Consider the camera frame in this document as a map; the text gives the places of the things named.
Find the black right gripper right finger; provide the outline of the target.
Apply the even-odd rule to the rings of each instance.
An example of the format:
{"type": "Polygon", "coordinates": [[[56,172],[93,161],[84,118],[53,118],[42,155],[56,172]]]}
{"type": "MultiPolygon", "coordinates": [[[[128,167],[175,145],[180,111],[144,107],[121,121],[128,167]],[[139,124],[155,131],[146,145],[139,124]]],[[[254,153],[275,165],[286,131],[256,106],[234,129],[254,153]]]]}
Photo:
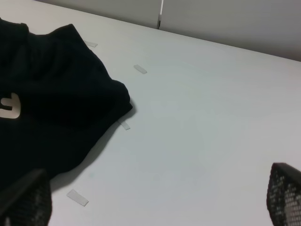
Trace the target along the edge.
{"type": "Polygon", "coordinates": [[[274,226],[301,224],[301,172],[286,163],[273,163],[266,199],[274,226]]]}

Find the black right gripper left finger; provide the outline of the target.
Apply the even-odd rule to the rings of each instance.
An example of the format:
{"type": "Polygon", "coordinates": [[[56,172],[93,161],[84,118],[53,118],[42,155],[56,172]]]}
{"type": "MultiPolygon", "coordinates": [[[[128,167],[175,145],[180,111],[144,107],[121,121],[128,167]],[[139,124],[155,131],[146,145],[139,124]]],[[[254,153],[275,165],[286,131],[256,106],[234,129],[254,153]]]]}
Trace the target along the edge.
{"type": "Polygon", "coordinates": [[[52,214],[50,181],[34,169],[0,192],[2,226],[47,226],[52,214]]]}

